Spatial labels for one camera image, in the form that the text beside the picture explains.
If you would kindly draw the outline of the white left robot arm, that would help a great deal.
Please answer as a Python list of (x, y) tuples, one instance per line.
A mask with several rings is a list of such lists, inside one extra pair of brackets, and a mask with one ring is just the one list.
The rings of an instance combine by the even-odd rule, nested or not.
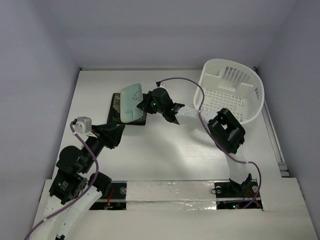
[(120, 144), (125, 125), (93, 125), (90, 118), (78, 117), (69, 126), (82, 148), (70, 145), (61, 150), (33, 240), (70, 240), (90, 207), (111, 191), (112, 180), (99, 171), (97, 158), (104, 148), (112, 150)]

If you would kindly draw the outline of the black floral square plate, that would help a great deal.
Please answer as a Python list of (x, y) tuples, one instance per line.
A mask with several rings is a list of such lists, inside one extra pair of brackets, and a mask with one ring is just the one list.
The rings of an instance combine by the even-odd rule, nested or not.
[(125, 125), (144, 126), (147, 120), (147, 113), (140, 109), (129, 110), (128, 112), (121, 112), (121, 94), (113, 93), (110, 109), (107, 117), (108, 123), (118, 123)]

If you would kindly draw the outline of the pale celadon oval plate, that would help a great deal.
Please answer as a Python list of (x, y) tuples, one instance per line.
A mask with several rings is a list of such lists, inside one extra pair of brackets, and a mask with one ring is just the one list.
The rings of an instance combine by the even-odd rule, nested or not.
[(139, 109), (137, 105), (143, 100), (142, 86), (135, 83), (123, 88), (120, 92), (121, 113)]

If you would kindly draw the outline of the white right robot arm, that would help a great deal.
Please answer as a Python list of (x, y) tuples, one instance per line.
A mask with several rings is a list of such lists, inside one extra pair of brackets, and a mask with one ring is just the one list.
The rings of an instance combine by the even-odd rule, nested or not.
[(229, 186), (238, 198), (244, 197), (252, 181), (247, 169), (248, 162), (241, 156), (239, 148), (245, 142), (246, 131), (230, 110), (222, 108), (218, 112), (201, 110), (173, 102), (164, 88), (149, 91), (137, 108), (148, 114), (161, 114), (173, 124), (187, 125), (200, 123), (204, 131), (226, 157), (229, 168)]

